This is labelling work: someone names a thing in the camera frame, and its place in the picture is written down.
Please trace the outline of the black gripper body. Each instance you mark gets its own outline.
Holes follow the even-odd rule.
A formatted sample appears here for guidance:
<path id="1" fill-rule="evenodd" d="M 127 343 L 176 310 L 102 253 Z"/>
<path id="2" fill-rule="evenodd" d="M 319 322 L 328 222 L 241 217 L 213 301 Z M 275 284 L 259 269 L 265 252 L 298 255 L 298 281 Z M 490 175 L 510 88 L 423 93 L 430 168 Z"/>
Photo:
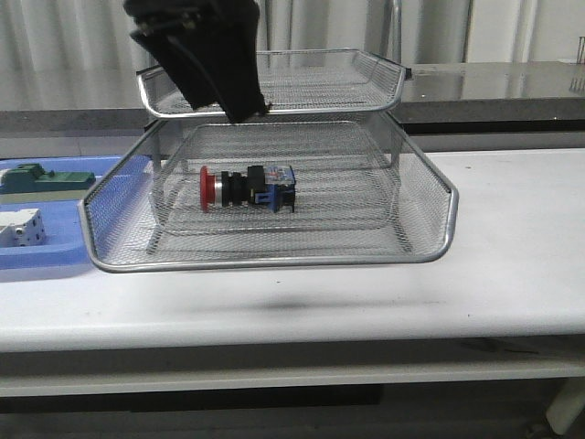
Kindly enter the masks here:
<path id="1" fill-rule="evenodd" d="M 231 123 L 269 111 L 258 76 L 254 1 L 125 1 L 131 38 L 197 110 L 218 103 Z"/>

